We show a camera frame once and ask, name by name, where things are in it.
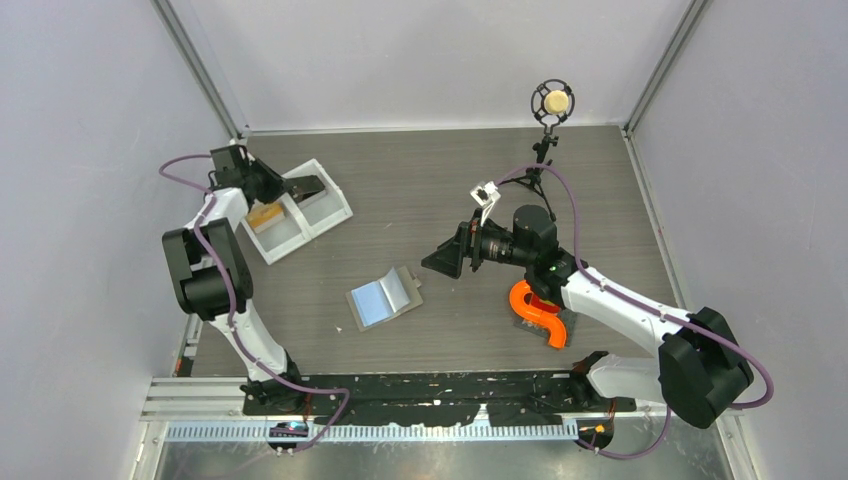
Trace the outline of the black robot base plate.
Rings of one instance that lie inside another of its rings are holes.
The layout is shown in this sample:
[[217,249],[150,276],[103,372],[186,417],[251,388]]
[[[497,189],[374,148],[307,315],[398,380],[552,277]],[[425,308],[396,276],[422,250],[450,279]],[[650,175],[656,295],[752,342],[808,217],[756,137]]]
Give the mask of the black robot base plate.
[[496,426],[542,426],[562,414],[629,413],[630,398],[605,399],[569,371],[502,371],[313,375],[302,391],[274,380],[245,381],[248,416],[295,415],[324,425],[449,427],[486,413]]

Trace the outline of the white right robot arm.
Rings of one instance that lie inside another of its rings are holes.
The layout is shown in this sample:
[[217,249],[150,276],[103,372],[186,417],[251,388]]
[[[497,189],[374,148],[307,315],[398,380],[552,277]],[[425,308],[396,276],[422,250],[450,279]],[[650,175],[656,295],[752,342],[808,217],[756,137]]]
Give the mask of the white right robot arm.
[[725,318],[708,307],[691,313],[652,301],[604,277],[560,245],[544,208],[519,207],[510,229],[476,209],[421,265],[457,279],[465,264],[478,269],[486,261],[523,268],[541,300],[597,320],[648,352],[626,358],[596,351],[576,363],[570,392],[580,408],[596,410],[617,397],[664,403],[700,429],[741,408],[738,399],[754,381],[753,362]]

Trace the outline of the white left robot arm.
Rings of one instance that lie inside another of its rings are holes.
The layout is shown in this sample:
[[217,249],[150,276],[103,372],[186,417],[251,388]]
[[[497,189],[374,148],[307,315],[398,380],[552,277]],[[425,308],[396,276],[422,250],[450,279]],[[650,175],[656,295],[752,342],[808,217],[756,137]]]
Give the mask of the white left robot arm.
[[240,389],[248,400],[296,413],[307,389],[257,313],[252,276],[235,236],[254,203],[282,193],[284,180],[237,143],[206,157],[213,164],[209,183],[182,182],[201,191],[202,207],[185,226],[162,236],[177,302],[217,329],[236,352],[247,371]]

